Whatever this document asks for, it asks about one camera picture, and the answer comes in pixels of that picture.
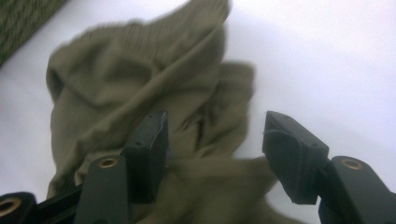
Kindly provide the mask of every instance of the dark green fabric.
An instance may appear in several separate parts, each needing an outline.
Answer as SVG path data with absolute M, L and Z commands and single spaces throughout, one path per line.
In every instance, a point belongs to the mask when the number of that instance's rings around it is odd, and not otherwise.
M 49 197 L 82 183 L 92 161 L 119 154 L 147 114 L 166 110 L 168 168 L 157 202 L 134 204 L 137 223 L 298 223 L 266 204 L 276 182 L 266 159 L 233 158 L 253 69 L 222 61 L 227 16 L 226 0 L 192 0 L 148 24 L 90 30 L 50 57 Z
M 0 66 L 55 13 L 66 0 L 0 1 Z

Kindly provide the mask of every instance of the crumpled fabric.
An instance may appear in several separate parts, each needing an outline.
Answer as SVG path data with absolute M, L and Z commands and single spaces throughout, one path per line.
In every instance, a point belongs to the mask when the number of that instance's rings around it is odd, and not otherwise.
M 92 161 L 120 154 L 147 114 L 166 110 L 167 171 L 156 203 L 133 204 L 136 223 L 298 223 L 266 204 L 276 182 L 266 159 L 233 158 L 253 69 L 222 61 L 228 13 L 226 0 L 191 0 L 150 23 L 92 29 L 51 55 L 49 198 L 83 183 Z

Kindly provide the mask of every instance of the olive green garment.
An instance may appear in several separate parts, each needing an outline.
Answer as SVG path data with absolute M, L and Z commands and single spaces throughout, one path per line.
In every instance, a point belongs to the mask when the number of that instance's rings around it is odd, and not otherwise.
M 298 223 L 264 194 L 276 179 L 264 158 L 236 160 L 246 137 L 253 71 L 223 63 L 225 0 L 192 0 L 149 24 L 91 30 L 49 59 L 49 197 L 80 184 L 91 161 L 119 154 L 150 112 L 168 112 L 171 153 L 154 204 L 137 223 Z

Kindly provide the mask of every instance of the white surface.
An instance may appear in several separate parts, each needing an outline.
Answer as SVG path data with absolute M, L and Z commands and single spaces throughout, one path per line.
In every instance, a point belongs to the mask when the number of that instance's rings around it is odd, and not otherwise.
M 0 69 L 0 195 L 33 192 L 41 202 L 54 174 L 50 53 L 102 22 L 148 20 L 185 1 L 72 0 Z M 256 67 L 241 157 L 261 155 L 265 111 L 297 119 L 336 155 L 369 163 L 396 191 L 396 2 L 235 0 L 226 60 Z M 293 205 L 280 185 L 276 209 L 319 223 L 315 206 Z

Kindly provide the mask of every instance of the black plastic part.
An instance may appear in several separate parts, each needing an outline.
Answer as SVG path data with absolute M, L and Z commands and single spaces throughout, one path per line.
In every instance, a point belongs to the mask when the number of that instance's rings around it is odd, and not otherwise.
M 43 224 L 72 223 L 76 214 L 82 185 L 76 186 L 65 194 L 50 198 L 38 205 L 40 220 Z
M 125 158 L 108 156 L 90 165 L 84 180 L 75 224 L 127 224 L 128 180 Z
M 128 161 L 133 203 L 152 203 L 165 172 L 169 148 L 165 111 L 148 115 L 121 152 Z
M 0 223 L 38 223 L 39 216 L 35 196 L 19 192 L 0 197 Z
M 350 157 L 334 157 L 329 178 L 345 223 L 396 223 L 394 194 L 368 164 Z
M 268 111 L 262 152 L 294 203 L 316 204 L 315 178 L 328 162 L 328 146 L 295 119 Z

